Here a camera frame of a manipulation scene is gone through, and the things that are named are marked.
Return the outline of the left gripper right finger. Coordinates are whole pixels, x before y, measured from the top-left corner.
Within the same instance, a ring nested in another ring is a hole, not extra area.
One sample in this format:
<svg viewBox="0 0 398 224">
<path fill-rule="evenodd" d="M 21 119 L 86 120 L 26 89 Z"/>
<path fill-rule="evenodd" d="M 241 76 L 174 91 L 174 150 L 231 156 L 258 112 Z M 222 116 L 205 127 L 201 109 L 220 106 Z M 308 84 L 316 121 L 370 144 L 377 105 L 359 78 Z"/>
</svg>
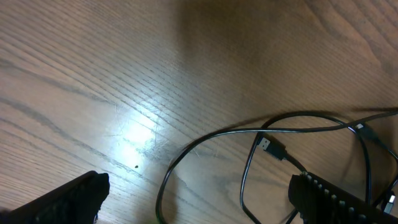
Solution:
<svg viewBox="0 0 398 224">
<path fill-rule="evenodd" d="M 396 217 L 310 172 L 291 177 L 288 198 L 308 224 L 397 224 Z"/>
</svg>

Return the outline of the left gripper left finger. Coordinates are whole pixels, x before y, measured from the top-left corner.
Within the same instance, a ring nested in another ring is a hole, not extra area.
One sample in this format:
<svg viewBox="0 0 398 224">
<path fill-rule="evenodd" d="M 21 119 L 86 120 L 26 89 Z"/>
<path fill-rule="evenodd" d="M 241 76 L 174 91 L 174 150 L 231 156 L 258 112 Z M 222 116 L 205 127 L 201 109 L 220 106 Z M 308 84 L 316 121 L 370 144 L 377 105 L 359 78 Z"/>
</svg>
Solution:
<svg viewBox="0 0 398 224">
<path fill-rule="evenodd" d="M 1 224 L 94 224 L 109 189 L 109 175 L 92 170 L 15 210 L 1 212 Z"/>
</svg>

